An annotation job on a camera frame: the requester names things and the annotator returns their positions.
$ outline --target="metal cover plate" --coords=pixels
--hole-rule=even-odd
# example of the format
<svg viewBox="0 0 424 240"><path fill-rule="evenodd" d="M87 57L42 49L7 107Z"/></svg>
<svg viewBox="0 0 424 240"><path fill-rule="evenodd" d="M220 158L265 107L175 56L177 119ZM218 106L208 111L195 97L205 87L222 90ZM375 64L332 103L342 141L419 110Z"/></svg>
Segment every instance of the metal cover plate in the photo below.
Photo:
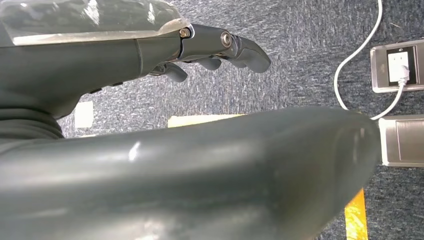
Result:
<svg viewBox="0 0 424 240"><path fill-rule="evenodd" d="M386 116L378 125L383 165L424 167L424 114Z"/></svg>
<svg viewBox="0 0 424 240"><path fill-rule="evenodd" d="M371 78L374 92L398 91L397 82L390 82L389 58L394 52L399 51L407 53L409 70L413 78L413 81L409 81L403 90L424 90L424 40L417 40L376 46L371 49Z"/></svg>

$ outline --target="robotic finger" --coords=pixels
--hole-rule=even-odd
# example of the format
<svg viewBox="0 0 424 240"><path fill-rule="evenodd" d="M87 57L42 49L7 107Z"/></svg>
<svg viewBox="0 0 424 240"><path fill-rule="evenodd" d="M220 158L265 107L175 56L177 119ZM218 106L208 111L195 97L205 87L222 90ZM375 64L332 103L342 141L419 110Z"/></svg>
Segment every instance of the robotic finger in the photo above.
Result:
<svg viewBox="0 0 424 240"><path fill-rule="evenodd" d="M263 73L271 65L270 58L254 41L230 34L225 29L192 24L179 33L180 54L172 62L199 63L213 71L221 66L221 60L227 60L237 68L248 67L255 73ZM158 68L166 69L167 66L164 64ZM156 68L150 74L159 75ZM172 79L181 82L183 76Z"/></svg>
<svg viewBox="0 0 424 240"><path fill-rule="evenodd" d="M166 75L174 82L181 83L188 77L187 73L175 63L167 63L157 66L151 73L152 76Z"/></svg>

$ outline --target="metal screw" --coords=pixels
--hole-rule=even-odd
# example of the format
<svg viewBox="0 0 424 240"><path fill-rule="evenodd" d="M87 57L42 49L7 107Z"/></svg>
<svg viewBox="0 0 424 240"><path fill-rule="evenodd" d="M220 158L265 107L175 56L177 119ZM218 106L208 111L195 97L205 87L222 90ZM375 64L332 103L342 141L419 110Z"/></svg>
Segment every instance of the metal screw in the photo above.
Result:
<svg viewBox="0 0 424 240"><path fill-rule="evenodd" d="M190 37L190 30L188 28L183 28L179 30L179 36L182 38Z"/></svg>
<svg viewBox="0 0 424 240"><path fill-rule="evenodd" d="M226 48L231 47L231 43L233 42L233 39L231 38L231 34L228 31L223 31L221 34L221 42L222 45Z"/></svg>

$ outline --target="robotic hand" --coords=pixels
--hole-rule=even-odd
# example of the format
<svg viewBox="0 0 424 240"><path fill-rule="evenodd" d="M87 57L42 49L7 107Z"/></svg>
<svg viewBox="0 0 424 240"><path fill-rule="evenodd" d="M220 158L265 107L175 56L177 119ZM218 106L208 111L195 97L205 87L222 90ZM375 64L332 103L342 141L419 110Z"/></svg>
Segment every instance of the robotic hand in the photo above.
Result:
<svg viewBox="0 0 424 240"><path fill-rule="evenodd" d="M190 24L161 0L85 2L0 2L0 109L19 106L58 119L105 86L146 75L182 82L187 74L177 62L216 70L226 60L256 73L271 64L255 42Z"/></svg>

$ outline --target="yellow tape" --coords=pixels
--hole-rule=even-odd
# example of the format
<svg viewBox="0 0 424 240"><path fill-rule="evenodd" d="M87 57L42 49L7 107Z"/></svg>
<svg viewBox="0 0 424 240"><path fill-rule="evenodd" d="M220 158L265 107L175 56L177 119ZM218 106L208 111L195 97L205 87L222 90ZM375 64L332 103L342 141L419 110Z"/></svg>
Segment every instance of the yellow tape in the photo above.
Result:
<svg viewBox="0 0 424 240"><path fill-rule="evenodd" d="M240 115L242 114L172 116L168 120L168 128L202 124L222 119L229 119ZM344 209L344 215L346 219L347 240L368 240L367 217L363 189L346 206Z"/></svg>
<svg viewBox="0 0 424 240"><path fill-rule="evenodd" d="M344 208L347 240L368 240L364 189Z"/></svg>

